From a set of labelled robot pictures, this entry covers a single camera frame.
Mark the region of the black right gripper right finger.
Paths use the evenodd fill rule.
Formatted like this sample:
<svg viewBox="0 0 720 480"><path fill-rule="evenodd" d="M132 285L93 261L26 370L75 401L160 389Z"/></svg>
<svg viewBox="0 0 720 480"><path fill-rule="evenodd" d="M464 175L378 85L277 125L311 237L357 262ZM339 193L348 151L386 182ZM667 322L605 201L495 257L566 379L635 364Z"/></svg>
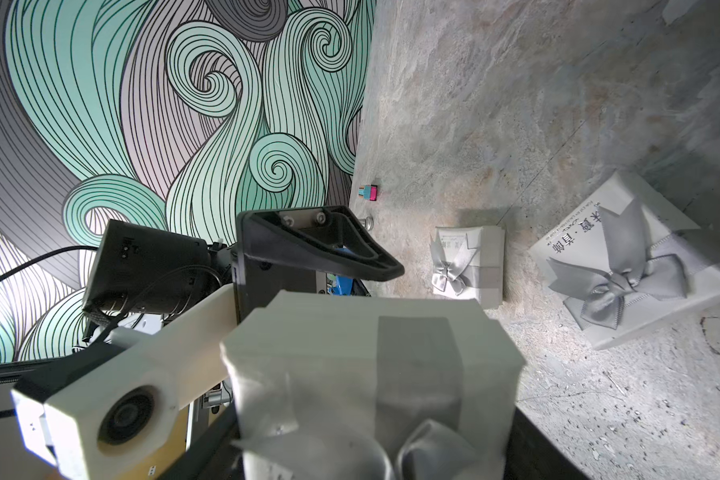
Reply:
<svg viewBox="0 0 720 480"><path fill-rule="evenodd" d="M588 480L588 477L516 408L503 479Z"/></svg>

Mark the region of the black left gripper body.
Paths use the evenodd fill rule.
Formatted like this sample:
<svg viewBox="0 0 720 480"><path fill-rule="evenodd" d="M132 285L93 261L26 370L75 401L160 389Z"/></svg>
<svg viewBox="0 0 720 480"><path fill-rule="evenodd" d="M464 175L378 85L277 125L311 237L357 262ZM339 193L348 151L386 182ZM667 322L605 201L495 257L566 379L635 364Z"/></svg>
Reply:
<svg viewBox="0 0 720 480"><path fill-rule="evenodd" d="M173 320L231 284L236 260L234 245L111 220L83 297L87 325L134 313Z"/></svg>

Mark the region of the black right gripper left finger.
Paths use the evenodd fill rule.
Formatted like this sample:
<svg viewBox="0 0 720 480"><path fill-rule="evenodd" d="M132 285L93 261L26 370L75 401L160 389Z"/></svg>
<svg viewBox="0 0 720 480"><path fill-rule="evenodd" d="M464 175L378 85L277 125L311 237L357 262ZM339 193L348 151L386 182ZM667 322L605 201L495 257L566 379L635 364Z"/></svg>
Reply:
<svg viewBox="0 0 720 480"><path fill-rule="evenodd" d="M158 479L242 479L243 453L233 445L239 438L236 410L228 407Z"/></svg>

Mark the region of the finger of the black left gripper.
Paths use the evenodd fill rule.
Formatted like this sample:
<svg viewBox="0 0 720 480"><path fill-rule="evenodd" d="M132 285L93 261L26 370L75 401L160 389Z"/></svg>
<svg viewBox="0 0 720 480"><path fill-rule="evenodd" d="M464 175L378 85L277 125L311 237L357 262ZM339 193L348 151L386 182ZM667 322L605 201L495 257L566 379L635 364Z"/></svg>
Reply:
<svg viewBox="0 0 720 480"><path fill-rule="evenodd" d="M240 320L282 290L319 293L328 274L386 282L405 273L346 206L245 211L236 227Z"/></svg>

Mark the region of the white gift box lid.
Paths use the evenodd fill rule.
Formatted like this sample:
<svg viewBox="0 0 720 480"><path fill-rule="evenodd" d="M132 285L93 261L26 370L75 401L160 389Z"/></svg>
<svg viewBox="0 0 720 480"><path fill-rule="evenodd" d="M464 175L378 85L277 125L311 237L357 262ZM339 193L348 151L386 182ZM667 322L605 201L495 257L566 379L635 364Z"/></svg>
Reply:
<svg viewBox="0 0 720 480"><path fill-rule="evenodd" d="M249 479L499 479L525 361L475 301L281 292L221 344Z"/></svg>

